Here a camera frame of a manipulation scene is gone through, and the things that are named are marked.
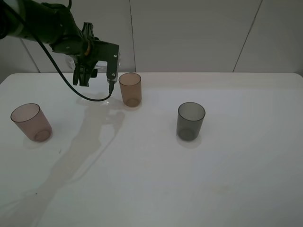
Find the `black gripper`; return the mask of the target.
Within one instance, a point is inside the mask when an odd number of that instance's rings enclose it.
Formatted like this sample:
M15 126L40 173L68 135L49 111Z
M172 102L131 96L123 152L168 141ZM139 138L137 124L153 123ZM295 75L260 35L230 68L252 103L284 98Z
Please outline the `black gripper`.
M55 53L62 53L74 59L73 85L89 87L90 78L95 77L95 65L97 60L89 58L94 41L100 40L94 37L93 24L84 22L82 35L51 34L51 49Z

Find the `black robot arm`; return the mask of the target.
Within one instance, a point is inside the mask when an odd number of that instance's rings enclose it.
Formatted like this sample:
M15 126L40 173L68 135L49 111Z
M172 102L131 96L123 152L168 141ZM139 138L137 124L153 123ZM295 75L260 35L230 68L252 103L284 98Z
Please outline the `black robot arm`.
M73 58L73 84L87 87L97 76L97 60L91 58L94 47L93 25L79 29L71 14L71 4L38 3L33 0L0 2L0 36L13 36L50 46L54 53Z

